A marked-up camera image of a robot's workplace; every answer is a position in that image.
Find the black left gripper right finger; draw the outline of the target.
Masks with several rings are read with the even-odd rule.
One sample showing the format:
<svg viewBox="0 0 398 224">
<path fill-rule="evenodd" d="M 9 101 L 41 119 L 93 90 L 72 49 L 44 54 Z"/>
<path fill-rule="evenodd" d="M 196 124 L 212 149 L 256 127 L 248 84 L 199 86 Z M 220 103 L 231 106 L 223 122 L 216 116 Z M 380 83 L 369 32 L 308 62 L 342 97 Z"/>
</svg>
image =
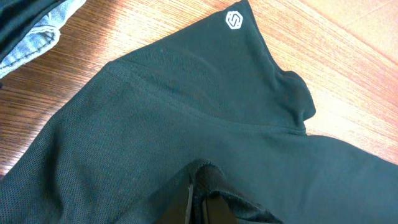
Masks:
<svg viewBox="0 0 398 224">
<path fill-rule="evenodd" d="M 220 195 L 204 199 L 202 220 L 204 224 L 238 224 L 228 204 Z"/>
</svg>

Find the dark green polo shirt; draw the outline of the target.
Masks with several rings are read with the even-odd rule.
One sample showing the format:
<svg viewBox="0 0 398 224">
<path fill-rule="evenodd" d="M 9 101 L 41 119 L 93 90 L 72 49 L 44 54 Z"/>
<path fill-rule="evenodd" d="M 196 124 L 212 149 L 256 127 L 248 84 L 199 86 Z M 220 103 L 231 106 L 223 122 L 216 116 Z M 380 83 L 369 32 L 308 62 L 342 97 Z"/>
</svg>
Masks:
<svg viewBox="0 0 398 224">
<path fill-rule="evenodd" d="M 1 180 L 2 223 L 156 223 L 193 184 L 238 223 L 396 223 L 397 166 L 309 136 L 247 1 L 107 63 Z"/>
</svg>

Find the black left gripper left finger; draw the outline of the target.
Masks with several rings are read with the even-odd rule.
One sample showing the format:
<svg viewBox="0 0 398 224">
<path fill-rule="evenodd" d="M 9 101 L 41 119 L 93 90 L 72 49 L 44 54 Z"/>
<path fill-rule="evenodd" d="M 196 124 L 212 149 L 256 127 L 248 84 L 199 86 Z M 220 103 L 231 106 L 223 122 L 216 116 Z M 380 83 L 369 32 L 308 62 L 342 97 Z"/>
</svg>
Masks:
<svg viewBox="0 0 398 224">
<path fill-rule="evenodd" d="M 156 224 L 190 224 L 193 184 L 183 185 Z"/>
</svg>

